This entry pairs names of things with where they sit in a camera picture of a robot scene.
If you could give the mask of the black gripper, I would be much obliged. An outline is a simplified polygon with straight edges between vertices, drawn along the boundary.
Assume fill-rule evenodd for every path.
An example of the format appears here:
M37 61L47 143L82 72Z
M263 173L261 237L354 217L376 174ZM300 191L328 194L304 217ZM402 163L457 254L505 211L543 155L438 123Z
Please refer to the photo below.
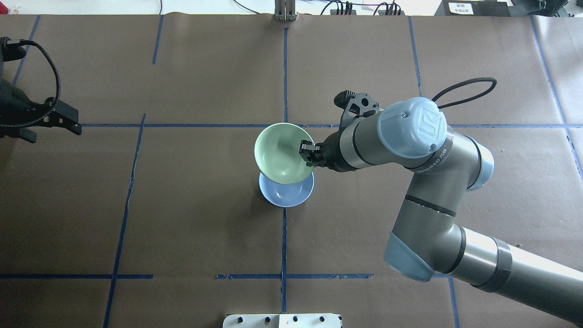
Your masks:
M328 143L316 143L309 140L302 140L298 153L306 164L312 164L314 167L330 169L330 152L331 145Z

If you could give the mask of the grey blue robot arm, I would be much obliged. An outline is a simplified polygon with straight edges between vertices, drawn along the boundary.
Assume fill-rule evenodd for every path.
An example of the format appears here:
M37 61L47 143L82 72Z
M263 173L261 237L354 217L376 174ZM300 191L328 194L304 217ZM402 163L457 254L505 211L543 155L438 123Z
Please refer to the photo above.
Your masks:
M451 128L434 101L366 111L322 143L294 147L307 166L350 172L396 163L413 173L384 251L396 272L418 282L443 273L582 326L580 271L455 223L465 193L493 175L494 159Z

